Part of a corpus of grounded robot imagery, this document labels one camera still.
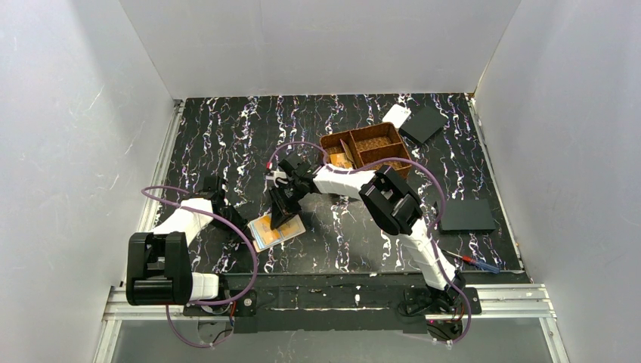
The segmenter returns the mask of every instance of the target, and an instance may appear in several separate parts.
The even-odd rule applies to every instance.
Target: screwdriver
[[[500,272],[500,269],[497,266],[488,265],[487,263],[478,261],[477,259],[473,259],[470,256],[460,256],[460,255],[457,255],[456,253],[452,253],[450,251],[443,250],[442,248],[441,248],[441,251],[443,251],[443,253],[445,253],[446,255],[450,255],[450,256],[455,257],[457,259],[462,259],[465,263],[468,263],[468,264],[470,264],[472,266],[478,267],[481,270],[489,271],[489,272],[491,272],[493,274],[498,274]]]

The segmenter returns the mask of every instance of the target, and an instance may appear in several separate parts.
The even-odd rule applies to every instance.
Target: white card
[[[400,104],[392,106],[391,110],[382,118],[384,123],[392,123],[396,129],[401,128],[405,120],[410,116],[409,108],[405,108]]]

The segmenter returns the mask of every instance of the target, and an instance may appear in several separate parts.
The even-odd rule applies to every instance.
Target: white wall
[[[520,0],[120,0],[174,98],[473,92]]]
[[[0,104],[0,360],[91,361],[172,99],[117,0],[23,0]]]
[[[477,93],[525,267],[572,361],[639,361],[641,3],[524,0]]]

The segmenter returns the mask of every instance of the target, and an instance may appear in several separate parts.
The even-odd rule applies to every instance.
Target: aluminum frame
[[[485,139],[478,114],[474,107],[474,100],[468,98],[469,108],[472,114],[472,121],[477,131],[479,141],[485,155],[490,170],[490,177],[494,181],[494,188],[500,201],[501,209],[505,213],[503,201],[496,185],[494,170],[490,162]],[[153,175],[152,183],[154,185],[162,184],[165,180],[169,161],[173,152],[173,147],[178,133],[178,125],[184,110],[184,101],[177,101],[175,114],[169,124],[167,135],[161,149],[159,161]],[[143,215],[138,227],[139,231],[148,231],[153,227],[158,210],[158,202],[147,200],[144,205]],[[512,226],[509,223],[507,214],[505,215],[506,224],[509,230],[512,244],[521,261],[521,253],[518,244],[513,240]],[[547,293],[544,284],[492,284],[492,285],[470,285],[478,291],[478,298],[481,302],[483,313],[474,315],[474,318],[538,318],[545,336],[550,356],[554,363],[568,362],[568,356],[565,347],[561,341],[559,330],[556,326],[556,312]],[[170,307],[170,314],[174,320],[182,321],[226,321],[226,317],[186,317],[182,315],[182,306]],[[427,319],[444,319],[443,315],[426,315]],[[120,333],[122,322],[125,320],[153,321],[166,319],[164,306],[130,306],[125,298],[124,287],[113,287],[110,291],[107,306],[102,319],[101,337],[98,348],[94,356],[94,363],[110,363],[113,359],[117,340]]]

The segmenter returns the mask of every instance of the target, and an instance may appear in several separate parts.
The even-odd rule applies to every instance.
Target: marble tabletop
[[[414,160],[434,173],[449,200],[488,199],[498,226],[490,234],[440,235],[435,231],[432,236],[439,246],[501,269],[521,269],[462,94],[190,98],[178,128],[166,185],[193,191],[204,176],[217,173],[228,180],[228,201],[246,219],[258,218],[271,207],[264,172],[276,146],[288,141],[318,143],[321,136],[332,132],[380,123],[394,104],[409,107],[412,114],[434,107],[447,118],[443,132],[422,147],[405,139],[407,149]],[[317,151],[306,146],[290,150],[303,157],[317,157]],[[436,189],[415,169],[407,181],[418,190],[429,221],[434,217],[431,206],[438,197]],[[178,198],[171,191],[165,196]],[[381,233],[362,202],[310,194],[301,205],[307,231],[260,252],[259,272],[326,275],[418,271],[399,240]],[[171,211],[161,208],[156,222]],[[231,241],[213,227],[191,244],[190,256],[193,270],[199,272],[244,273],[252,265],[242,243]]]

